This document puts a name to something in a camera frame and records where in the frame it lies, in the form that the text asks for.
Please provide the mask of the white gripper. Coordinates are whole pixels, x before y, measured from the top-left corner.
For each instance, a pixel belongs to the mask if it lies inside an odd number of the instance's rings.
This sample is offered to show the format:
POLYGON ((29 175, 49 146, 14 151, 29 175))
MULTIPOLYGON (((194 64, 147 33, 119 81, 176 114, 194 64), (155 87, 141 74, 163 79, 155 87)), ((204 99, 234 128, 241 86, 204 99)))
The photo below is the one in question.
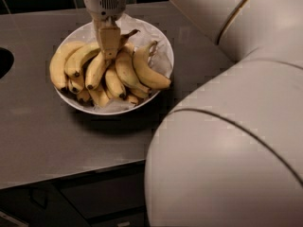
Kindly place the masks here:
POLYGON ((90 13, 96 40, 105 60, 116 57, 120 41, 120 28, 116 25, 126 8, 126 0, 83 0, 90 13))

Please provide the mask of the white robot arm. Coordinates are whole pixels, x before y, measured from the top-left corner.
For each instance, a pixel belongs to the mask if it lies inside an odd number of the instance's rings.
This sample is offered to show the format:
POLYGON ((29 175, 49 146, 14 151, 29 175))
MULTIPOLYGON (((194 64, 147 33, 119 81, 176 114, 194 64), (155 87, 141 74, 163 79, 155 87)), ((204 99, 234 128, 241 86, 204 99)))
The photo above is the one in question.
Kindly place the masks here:
POLYGON ((151 140, 151 227, 303 227, 303 0, 170 0, 232 65, 151 140))

